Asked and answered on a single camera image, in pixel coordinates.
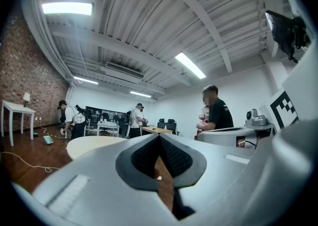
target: ceiling light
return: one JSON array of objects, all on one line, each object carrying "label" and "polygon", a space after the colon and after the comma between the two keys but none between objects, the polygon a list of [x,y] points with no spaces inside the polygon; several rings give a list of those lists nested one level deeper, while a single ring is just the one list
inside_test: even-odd
[{"label": "ceiling light", "polygon": [[190,71],[192,71],[194,74],[196,74],[199,78],[206,77],[203,72],[190,60],[188,57],[180,53],[175,57],[177,60],[179,60],[182,64],[184,64]]},{"label": "ceiling light", "polygon": [[84,2],[51,2],[42,4],[44,14],[75,13],[91,15],[92,4]]},{"label": "ceiling light", "polygon": [[142,93],[136,93],[136,92],[133,92],[133,91],[131,91],[130,93],[135,94],[135,95],[140,95],[140,96],[143,96],[143,97],[147,97],[147,98],[151,98],[150,95],[146,95],[146,94],[142,94]]},{"label": "ceiling light", "polygon": [[84,79],[84,78],[81,78],[81,77],[75,77],[75,76],[74,76],[73,78],[98,85],[98,83],[95,82],[95,81],[91,81],[91,80]]}]

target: white t-shirt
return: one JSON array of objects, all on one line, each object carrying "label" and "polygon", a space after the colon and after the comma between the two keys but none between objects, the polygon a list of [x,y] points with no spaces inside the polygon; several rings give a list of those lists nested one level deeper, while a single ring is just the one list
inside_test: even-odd
[{"label": "white t-shirt", "polygon": [[137,117],[143,118],[141,111],[138,108],[131,110],[129,125],[130,128],[139,128],[140,122],[137,120]]},{"label": "white t-shirt", "polygon": [[79,111],[75,107],[70,107],[70,106],[66,107],[65,117],[66,117],[66,120],[65,120],[66,123],[73,121],[74,124],[80,124],[85,121],[85,117],[81,113],[79,113]]},{"label": "white t-shirt", "polygon": [[200,114],[199,116],[204,116],[204,118],[206,120],[209,120],[209,112],[210,109],[207,106],[204,106],[201,110],[200,110]]}]

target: desk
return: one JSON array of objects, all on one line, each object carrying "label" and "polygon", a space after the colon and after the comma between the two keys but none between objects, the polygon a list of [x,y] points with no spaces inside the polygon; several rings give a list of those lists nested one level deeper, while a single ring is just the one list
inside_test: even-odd
[{"label": "desk", "polygon": [[82,154],[91,151],[96,148],[109,146],[118,142],[125,141],[127,139],[117,137],[106,136],[87,136],[73,139],[68,143],[67,151],[72,160],[80,157]]},{"label": "desk", "polygon": [[97,136],[99,136],[99,128],[100,127],[113,129],[113,136],[114,136],[115,129],[117,129],[117,136],[119,134],[119,126],[118,125],[114,125],[113,123],[110,123],[110,122],[101,123],[99,121],[97,124]]},{"label": "desk", "polygon": [[31,115],[31,121],[30,121],[30,137],[31,140],[33,140],[33,122],[34,122],[34,113],[35,111],[26,107],[23,107],[23,105],[8,102],[8,101],[2,101],[2,107],[1,107],[1,135],[4,137],[3,133],[3,115],[4,115],[4,107],[6,107],[9,111],[9,135],[10,135],[10,144],[13,146],[13,135],[12,135],[12,119],[13,119],[13,113],[21,113],[21,133],[23,133],[23,118],[24,114],[30,114]]},{"label": "desk", "polygon": [[162,129],[162,128],[142,127],[142,126],[140,128],[141,128],[141,130],[145,130],[145,131],[150,132],[150,133],[172,133],[171,130],[166,130],[166,129]]}]

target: man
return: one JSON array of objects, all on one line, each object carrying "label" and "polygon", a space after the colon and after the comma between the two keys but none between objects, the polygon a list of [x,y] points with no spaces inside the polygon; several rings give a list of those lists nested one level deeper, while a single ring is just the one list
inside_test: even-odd
[{"label": "man", "polygon": [[218,92],[215,85],[206,87],[202,92],[203,101],[210,106],[209,122],[197,125],[202,131],[233,127],[232,115],[225,102],[218,98]]},{"label": "man", "polygon": [[68,106],[66,101],[61,100],[59,102],[59,107],[65,111],[65,128],[61,129],[60,133],[64,137],[65,133],[68,131],[71,123],[74,123],[74,127],[72,129],[72,137],[71,140],[83,137],[84,136],[84,129],[86,126],[86,119],[83,114],[79,113],[79,111],[71,106]]},{"label": "man", "polygon": [[199,119],[202,120],[202,121],[209,120],[209,112],[210,112],[209,105],[206,104],[206,105],[200,110]]},{"label": "man", "polygon": [[130,120],[129,120],[129,137],[135,138],[140,136],[140,125],[139,123],[148,123],[146,119],[143,119],[143,115],[141,113],[141,109],[143,109],[143,105],[141,103],[138,103],[136,108],[131,110],[130,113]]}]

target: black t-shirt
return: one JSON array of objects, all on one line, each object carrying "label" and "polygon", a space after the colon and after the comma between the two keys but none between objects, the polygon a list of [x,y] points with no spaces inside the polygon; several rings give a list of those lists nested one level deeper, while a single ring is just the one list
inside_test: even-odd
[{"label": "black t-shirt", "polygon": [[215,123],[215,130],[233,127],[232,115],[223,100],[218,99],[210,107],[209,122]]}]

